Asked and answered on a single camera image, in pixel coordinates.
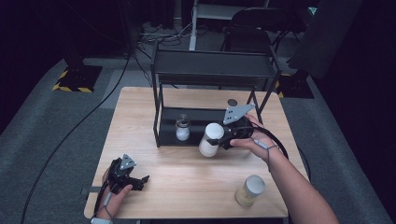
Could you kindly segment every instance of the human hand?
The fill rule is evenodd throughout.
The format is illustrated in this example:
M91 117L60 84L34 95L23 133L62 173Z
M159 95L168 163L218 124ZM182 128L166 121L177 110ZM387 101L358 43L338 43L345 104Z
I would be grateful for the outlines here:
M108 173L108 169L105 171L105 174L103 175L102 182L106 181L107 173ZM107 186L100 202L101 206L99 207L98 212L96 213L96 217L111 220L119 212L120 207L122 205L122 201L131 191L132 187L133 187L132 185L127 185L119 192L119 194L115 194L110 192L110 187ZM111 193L110 200L107 206L104 207L105 199L108 193Z
M251 115L246 114L245 117L250 120L252 125L254 127L260 126L264 128L264 126L259 123L256 118L254 118ZM263 149L262 147L258 146L253 139L257 139L267 145L268 147L272 147L275 145L275 143L271 140L270 137L268 137L265 133L261 133L259 131L254 131L253 135L251 135L250 138L244 138L244 139L233 139L231 140L230 144L233 147L245 147L248 148L254 155L257 157L262 158L265 162L268 163L268 151Z

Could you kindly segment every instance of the light wood tabletop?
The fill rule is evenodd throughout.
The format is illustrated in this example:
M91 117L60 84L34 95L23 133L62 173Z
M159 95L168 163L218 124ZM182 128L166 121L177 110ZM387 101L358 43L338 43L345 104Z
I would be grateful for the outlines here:
M249 91L163 89L169 106L227 108L227 101L247 102ZM258 100L265 92L256 92ZM255 115L254 109L249 114ZM110 163L124 153L137 162L131 177L149 175L142 191L129 193L117 218L225 218L287 217L288 210L268 172L267 165L248 149L219 148L211 158L198 147L157 147L153 132L155 117L151 88L123 88L108 130L92 186L102 186ZM290 161L307 178L282 105L273 93L262 111L262 120L285 146ZM249 208L242 207L234 194L250 175L260 176L263 194ZM97 193L90 193L84 215L91 217Z

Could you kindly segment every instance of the gray carpet floor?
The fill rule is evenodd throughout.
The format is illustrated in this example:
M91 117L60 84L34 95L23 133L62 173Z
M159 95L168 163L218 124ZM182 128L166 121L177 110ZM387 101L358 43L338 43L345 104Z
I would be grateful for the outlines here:
M221 33L199 32L197 49L219 50ZM189 41L186 36L177 46L161 48L188 49ZM288 35L281 44L279 60L285 72L294 72L284 62L297 45L293 35ZM150 47L140 45L148 55ZM149 72L149 58L140 50L136 51L136 58ZM43 76L0 136L1 223L21 222L36 177L64 139L37 183L24 223L89 223L83 215L86 201L81 191L92 183L120 88L148 87L149 82L136 59L131 58L116 90L90 114L115 88L126 60L89 58L84 63L104 67L94 93L53 91L53 85L66 68L66 63L60 61ZM310 78L307 81L315 99L280 100L296 143L310 165L312 184L329 202L341 223L391 223L314 82ZM115 223L136 222L115 220Z

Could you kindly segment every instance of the white lid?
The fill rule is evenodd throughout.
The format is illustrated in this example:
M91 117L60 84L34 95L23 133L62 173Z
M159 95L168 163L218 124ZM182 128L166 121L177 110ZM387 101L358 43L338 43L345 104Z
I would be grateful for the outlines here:
M265 190L265 183L261 177L251 175L247 178L245 190L248 195L255 197Z
M211 139L220 139L224 135L224 129L217 123L210 123L206 126L205 133Z

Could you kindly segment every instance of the wristband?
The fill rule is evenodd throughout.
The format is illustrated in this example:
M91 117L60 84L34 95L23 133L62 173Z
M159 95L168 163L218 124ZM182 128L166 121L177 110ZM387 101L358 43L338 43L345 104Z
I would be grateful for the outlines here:
M111 220L94 217L91 220L91 224L113 224L113 222Z

